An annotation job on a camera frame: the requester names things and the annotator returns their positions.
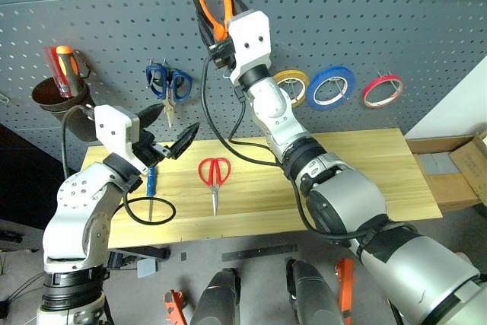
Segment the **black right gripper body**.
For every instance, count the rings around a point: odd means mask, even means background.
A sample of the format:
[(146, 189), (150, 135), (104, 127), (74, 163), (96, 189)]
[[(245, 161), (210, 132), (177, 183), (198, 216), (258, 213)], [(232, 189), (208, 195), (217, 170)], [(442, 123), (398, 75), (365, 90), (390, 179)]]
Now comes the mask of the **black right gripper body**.
[(233, 70), (235, 67), (235, 48), (231, 37), (217, 41), (208, 48), (208, 54), (214, 62), (216, 69), (228, 68)]

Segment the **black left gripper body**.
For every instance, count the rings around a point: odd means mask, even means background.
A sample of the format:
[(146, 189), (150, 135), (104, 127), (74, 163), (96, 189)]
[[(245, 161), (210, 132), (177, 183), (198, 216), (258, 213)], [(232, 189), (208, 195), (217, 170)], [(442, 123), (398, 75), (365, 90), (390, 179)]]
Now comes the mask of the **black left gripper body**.
[(154, 135), (142, 129), (139, 132), (138, 141), (132, 143), (130, 164), (137, 170), (146, 170), (155, 167), (165, 158), (171, 158), (172, 152), (167, 146), (159, 145)]

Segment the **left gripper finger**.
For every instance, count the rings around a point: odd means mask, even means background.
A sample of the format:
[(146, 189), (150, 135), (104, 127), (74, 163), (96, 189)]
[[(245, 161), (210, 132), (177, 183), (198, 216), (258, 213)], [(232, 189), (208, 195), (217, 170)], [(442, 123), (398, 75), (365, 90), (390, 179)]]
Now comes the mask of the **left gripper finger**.
[(161, 115), (163, 109), (164, 109), (163, 104), (152, 104), (146, 107), (145, 109), (141, 110), (140, 112), (138, 112), (137, 117), (139, 119), (140, 129), (146, 129), (152, 123), (154, 123)]
[(178, 136), (175, 143), (169, 147), (169, 158), (178, 159), (191, 144), (193, 143), (197, 132), (199, 131), (200, 123), (193, 123), (185, 128)]

